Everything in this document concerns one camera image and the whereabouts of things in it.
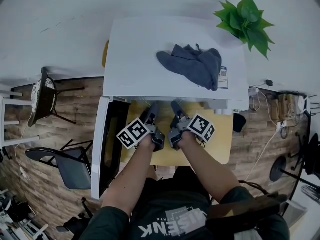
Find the dark green t-shirt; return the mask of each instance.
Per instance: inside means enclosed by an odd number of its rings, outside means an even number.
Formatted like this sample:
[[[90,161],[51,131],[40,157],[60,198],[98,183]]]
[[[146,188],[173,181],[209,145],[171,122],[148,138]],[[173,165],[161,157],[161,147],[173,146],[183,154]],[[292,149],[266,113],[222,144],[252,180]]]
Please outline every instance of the dark green t-shirt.
[[[231,190],[221,204],[252,199],[244,187]],[[209,210],[208,200],[199,193],[187,191],[163,192],[139,204],[128,215],[114,207],[103,207],[91,219],[80,240],[141,240],[141,239],[213,239],[205,222]],[[263,240],[289,240],[289,229],[279,215],[266,218],[259,226]]]

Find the white tabletop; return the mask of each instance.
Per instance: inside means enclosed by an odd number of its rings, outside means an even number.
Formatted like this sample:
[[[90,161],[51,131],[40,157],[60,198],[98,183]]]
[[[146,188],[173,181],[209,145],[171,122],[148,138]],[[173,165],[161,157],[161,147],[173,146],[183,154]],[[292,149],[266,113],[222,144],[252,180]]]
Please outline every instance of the white tabletop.
[[[103,96],[248,100],[243,46],[221,47],[217,22],[189,17],[133,17],[113,22],[104,75]],[[227,68],[228,88],[207,90],[166,70],[159,51],[171,53],[175,44],[202,50],[217,49]]]

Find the green plant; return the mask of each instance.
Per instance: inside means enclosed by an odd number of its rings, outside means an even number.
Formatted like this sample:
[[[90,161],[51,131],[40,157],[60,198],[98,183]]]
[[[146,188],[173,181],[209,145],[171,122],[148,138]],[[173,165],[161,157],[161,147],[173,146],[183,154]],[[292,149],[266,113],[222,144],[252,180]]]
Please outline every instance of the green plant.
[[[254,0],[242,0],[237,7],[227,0],[220,3],[224,9],[214,13],[222,20],[217,27],[230,32],[244,44],[248,43],[250,52],[255,46],[268,59],[267,53],[271,51],[269,43],[274,42],[268,37],[265,28],[274,25],[262,18],[264,11],[258,9]]]

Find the round black base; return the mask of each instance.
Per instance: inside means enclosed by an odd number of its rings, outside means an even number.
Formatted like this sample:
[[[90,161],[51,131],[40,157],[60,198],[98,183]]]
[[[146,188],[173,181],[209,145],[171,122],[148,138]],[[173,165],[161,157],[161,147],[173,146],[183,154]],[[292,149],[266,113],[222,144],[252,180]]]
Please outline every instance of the round black base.
[[[275,160],[270,171],[270,181],[272,182],[278,181],[284,174],[281,171],[281,169],[285,170],[286,165],[287,165],[287,159],[284,156],[280,156],[277,160]]]

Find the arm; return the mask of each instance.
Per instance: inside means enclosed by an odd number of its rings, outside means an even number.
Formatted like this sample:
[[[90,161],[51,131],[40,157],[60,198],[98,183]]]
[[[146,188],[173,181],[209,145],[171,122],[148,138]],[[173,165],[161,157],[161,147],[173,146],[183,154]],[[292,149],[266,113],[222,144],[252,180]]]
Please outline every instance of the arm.
[[[240,184],[236,176],[216,161],[196,141],[193,133],[185,131],[178,143],[204,188],[219,203]]]
[[[102,207],[118,208],[131,216],[144,189],[154,149],[155,145],[149,134],[140,142],[129,163],[112,182],[103,197]]]

